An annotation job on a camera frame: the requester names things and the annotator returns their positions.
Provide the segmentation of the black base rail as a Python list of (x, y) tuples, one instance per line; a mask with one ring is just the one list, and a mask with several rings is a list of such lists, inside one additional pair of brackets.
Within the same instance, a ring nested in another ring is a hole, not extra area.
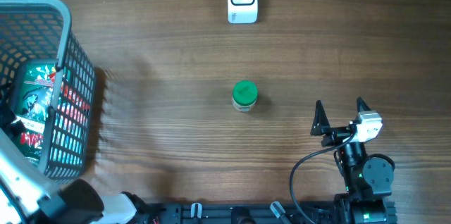
[(384, 223), (398, 222), (394, 203), (370, 201), (300, 202), (304, 213), (294, 204), (150, 204), (148, 224), (239, 224), (239, 223)]

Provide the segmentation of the grey black plastic basket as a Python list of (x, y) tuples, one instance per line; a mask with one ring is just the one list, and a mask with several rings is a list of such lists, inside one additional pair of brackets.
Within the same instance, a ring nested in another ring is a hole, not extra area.
[[(44, 60), (53, 63), (56, 68), (53, 99), (44, 128), (42, 156), (38, 166), (32, 165), (58, 184), (72, 182), (85, 170), (96, 85), (94, 66), (71, 27), (70, 10), (60, 0), (1, 0), (1, 83), (13, 85), (12, 93), (7, 98), (11, 110), (15, 113), (18, 100), (15, 94), (20, 87), (20, 72), (26, 63)], [(66, 117), (65, 113), (57, 109), (58, 98), (64, 101), (67, 99), (61, 93), (62, 86), (71, 88), (90, 105), (87, 122), (81, 125), (83, 153), (79, 166), (52, 161), (50, 157), (53, 149), (69, 151), (51, 141), (55, 131), (63, 131), (54, 124), (56, 114)]]

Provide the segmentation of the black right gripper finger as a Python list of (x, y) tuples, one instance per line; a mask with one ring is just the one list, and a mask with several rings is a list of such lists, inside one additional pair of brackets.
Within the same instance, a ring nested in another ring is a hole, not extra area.
[(366, 102), (361, 97), (358, 97), (357, 98), (357, 112), (361, 113), (361, 112), (370, 111), (370, 110), (371, 109), (366, 104)]
[(328, 134), (329, 132), (330, 132), (330, 123), (328, 122), (328, 118), (321, 100), (318, 100), (315, 105), (315, 114), (310, 135), (320, 136)]

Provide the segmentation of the green 3M gloves packet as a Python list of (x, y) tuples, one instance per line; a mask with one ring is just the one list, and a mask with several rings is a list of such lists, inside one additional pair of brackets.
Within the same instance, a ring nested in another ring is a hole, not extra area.
[[(53, 99), (56, 68), (44, 60), (30, 61), (24, 65), (20, 76), (15, 113), (25, 131), (15, 136), (13, 142), (30, 163), (38, 166), (44, 146), (45, 123), (49, 119), (48, 108)], [(55, 131), (51, 141), (69, 151), (53, 149), (50, 157), (52, 161), (79, 166), (83, 153), (81, 125), (87, 122), (90, 105), (69, 87), (62, 86), (61, 93), (67, 99), (64, 101), (59, 97), (57, 109), (66, 117), (56, 114), (54, 124), (63, 131)]]

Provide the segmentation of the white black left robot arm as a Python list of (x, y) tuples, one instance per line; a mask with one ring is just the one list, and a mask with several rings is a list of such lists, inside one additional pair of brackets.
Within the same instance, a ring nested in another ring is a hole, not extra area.
[(10, 139), (25, 130), (7, 104), (12, 90), (11, 83), (1, 86), (2, 223), (152, 222), (147, 205), (134, 194), (101, 196), (82, 179), (60, 187), (26, 161)]

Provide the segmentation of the green lid seasoning jar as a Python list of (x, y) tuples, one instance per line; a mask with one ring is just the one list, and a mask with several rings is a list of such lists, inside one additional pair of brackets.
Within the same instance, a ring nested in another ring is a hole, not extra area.
[(251, 111), (257, 98), (258, 88), (252, 81), (242, 80), (233, 87), (232, 103), (240, 112)]

